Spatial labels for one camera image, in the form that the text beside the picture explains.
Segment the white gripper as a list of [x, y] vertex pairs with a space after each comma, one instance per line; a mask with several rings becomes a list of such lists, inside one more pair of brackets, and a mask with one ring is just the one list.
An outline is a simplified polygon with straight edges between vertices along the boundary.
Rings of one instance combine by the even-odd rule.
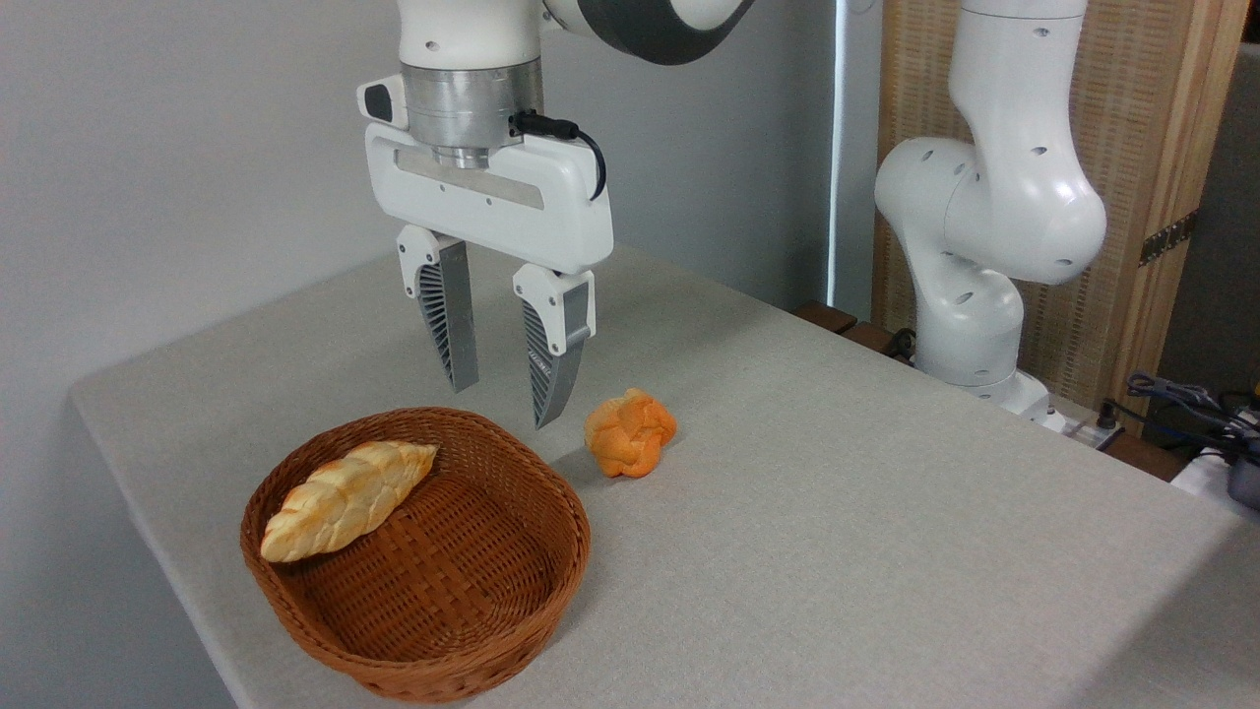
[[454, 167], [438, 164], [410, 133], [369, 123], [365, 161], [382, 210], [410, 224], [397, 237], [404, 291], [417, 302], [455, 392], [478, 382], [470, 261], [461, 239], [527, 261], [513, 286], [523, 303], [533, 421], [541, 429], [557, 419], [580, 377], [585, 343], [596, 332], [595, 280], [586, 269], [615, 246], [610, 193], [591, 198], [593, 152], [583, 144], [527, 136], [491, 154], [486, 169]]

